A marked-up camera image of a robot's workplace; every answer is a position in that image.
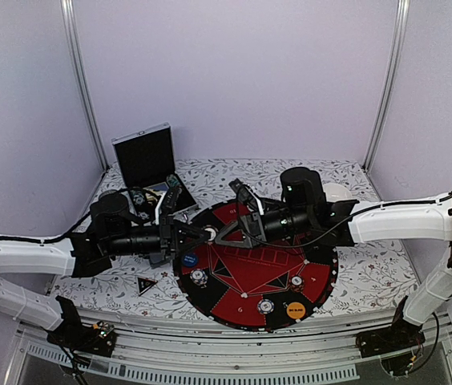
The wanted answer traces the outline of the blue small blind button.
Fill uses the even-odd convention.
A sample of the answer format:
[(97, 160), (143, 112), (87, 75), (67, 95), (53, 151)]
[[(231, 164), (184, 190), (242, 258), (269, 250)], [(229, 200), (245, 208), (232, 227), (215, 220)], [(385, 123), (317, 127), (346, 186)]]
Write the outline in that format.
[(180, 261), (184, 267), (192, 268), (198, 264), (199, 258), (195, 253), (186, 253), (181, 257)]

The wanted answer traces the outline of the white poker chip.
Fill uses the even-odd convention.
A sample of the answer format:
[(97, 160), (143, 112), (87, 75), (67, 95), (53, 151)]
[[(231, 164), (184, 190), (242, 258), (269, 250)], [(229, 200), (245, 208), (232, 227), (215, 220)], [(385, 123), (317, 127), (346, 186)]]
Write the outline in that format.
[(209, 225), (205, 226), (204, 230), (209, 233), (208, 240), (214, 241), (217, 236), (218, 230), (216, 228), (214, 228), (213, 226), (209, 226)]

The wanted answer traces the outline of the red poker chip stack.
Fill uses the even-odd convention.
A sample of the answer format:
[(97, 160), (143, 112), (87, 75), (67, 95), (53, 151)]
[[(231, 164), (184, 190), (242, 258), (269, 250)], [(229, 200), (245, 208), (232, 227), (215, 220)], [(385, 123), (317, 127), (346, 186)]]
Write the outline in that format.
[(292, 292), (300, 293), (304, 289), (304, 286), (305, 286), (305, 281), (299, 275), (294, 275), (289, 280), (289, 289)]

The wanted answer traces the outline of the orange big blind button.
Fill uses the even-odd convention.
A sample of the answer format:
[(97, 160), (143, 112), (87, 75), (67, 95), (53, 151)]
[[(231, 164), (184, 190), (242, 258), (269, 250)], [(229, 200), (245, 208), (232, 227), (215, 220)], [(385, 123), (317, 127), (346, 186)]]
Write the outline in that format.
[(286, 306), (286, 314), (294, 320), (302, 319), (306, 314), (306, 309), (300, 302), (291, 302)]

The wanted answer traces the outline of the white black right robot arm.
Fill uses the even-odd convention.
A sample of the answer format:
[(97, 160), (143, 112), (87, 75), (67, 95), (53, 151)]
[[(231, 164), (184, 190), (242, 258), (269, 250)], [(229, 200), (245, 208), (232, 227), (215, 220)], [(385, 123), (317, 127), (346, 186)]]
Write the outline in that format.
[(437, 308), (452, 298), (452, 190), (415, 200), (366, 202), (330, 201), (318, 172), (294, 167), (280, 175), (282, 202), (265, 204), (239, 180), (231, 182), (237, 205), (251, 211), (215, 235), (218, 245), (254, 249), (280, 248), (281, 242), (306, 234), (307, 246), (350, 247), (371, 241), (440, 241), (446, 245), (439, 265), (398, 305), (384, 343), (400, 350)]

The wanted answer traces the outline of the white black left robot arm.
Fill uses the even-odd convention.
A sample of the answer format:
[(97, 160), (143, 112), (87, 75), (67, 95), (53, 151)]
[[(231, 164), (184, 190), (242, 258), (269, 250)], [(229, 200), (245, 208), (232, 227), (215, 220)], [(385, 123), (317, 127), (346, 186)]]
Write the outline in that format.
[(70, 299), (50, 298), (2, 279), (2, 274), (53, 274), (92, 278), (122, 256), (141, 256), (151, 267), (164, 265), (212, 241), (213, 233), (174, 218), (179, 192), (158, 200), (150, 225), (130, 210), (120, 191), (105, 192), (91, 204), (91, 223), (83, 233), (71, 229), (57, 237), (0, 235), (0, 313), (57, 333), (72, 348), (89, 339)]

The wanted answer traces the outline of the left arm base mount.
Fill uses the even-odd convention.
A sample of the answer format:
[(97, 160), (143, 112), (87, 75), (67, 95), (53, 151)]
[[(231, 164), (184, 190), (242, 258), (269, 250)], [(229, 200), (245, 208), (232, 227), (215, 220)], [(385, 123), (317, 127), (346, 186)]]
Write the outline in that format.
[(46, 340), (70, 351), (110, 358), (117, 340), (115, 326), (105, 321), (85, 326), (70, 299), (57, 296), (55, 300), (61, 306), (62, 323), (56, 329), (47, 331)]

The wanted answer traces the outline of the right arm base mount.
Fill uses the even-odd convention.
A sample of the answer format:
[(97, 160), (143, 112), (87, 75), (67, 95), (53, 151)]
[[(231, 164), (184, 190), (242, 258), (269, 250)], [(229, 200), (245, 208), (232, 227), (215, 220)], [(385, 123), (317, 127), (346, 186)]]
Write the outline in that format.
[(358, 333), (356, 347), (362, 358), (389, 355), (380, 360), (383, 370), (390, 376), (408, 375), (423, 353), (426, 341), (420, 326), (399, 320), (390, 326)]

